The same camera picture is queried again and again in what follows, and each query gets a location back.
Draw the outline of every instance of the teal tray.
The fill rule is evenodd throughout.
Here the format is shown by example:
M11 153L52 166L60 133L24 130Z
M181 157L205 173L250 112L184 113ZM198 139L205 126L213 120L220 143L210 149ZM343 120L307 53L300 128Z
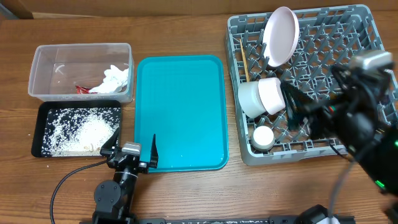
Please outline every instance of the teal tray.
M213 55L151 57L137 68L134 141L149 161L152 137L157 169L221 169L228 161L223 64Z

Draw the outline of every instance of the chopstick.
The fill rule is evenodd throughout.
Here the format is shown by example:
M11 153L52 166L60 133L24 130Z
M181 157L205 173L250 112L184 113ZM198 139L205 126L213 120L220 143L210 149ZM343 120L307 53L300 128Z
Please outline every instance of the chopstick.
M246 56L244 54L244 49L243 49L243 45L242 45L242 39L239 39L240 43L241 43L241 51L242 51L242 58L243 58L243 66L244 66L244 74L246 75L246 81L250 82L250 77L249 77L249 72L248 72L248 65L246 63Z

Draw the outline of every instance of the black tray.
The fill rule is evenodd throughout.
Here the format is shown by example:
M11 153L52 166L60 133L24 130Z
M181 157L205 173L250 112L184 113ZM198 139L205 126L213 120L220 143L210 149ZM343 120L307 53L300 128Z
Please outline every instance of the black tray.
M43 138L47 116L51 109L65 108L121 108L120 102L116 100L91 100L91 101L53 101L41 104L37 113L35 134L32 143L32 155L34 157L44 157L42 155ZM116 146L119 146L120 132Z

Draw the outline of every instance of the gray dish rack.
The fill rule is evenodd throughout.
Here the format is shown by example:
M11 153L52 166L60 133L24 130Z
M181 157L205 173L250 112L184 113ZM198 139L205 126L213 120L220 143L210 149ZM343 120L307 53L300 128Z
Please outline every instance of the gray dish rack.
M271 12L232 16L228 19L226 56L232 79L236 125L241 157L249 166L296 162L301 159L335 155L330 144L346 154L344 145L336 139L309 139L308 125L298 131L287 129L285 111L248 118L238 101L238 88L246 81L239 40L243 42L251 80L278 77L304 91L315 100L328 99L339 88L328 67L334 63L347 64L362 50L384 50L373 16L365 5L324 7L296 10L300 38L293 57L277 69L267 67L262 44L264 28ZM392 75L392 91L387 102L379 103L379 117L387 124L395 124L398 116L394 102L398 100L396 78ZM274 147L269 152L255 150L250 137L258 126L266 125L275 134Z

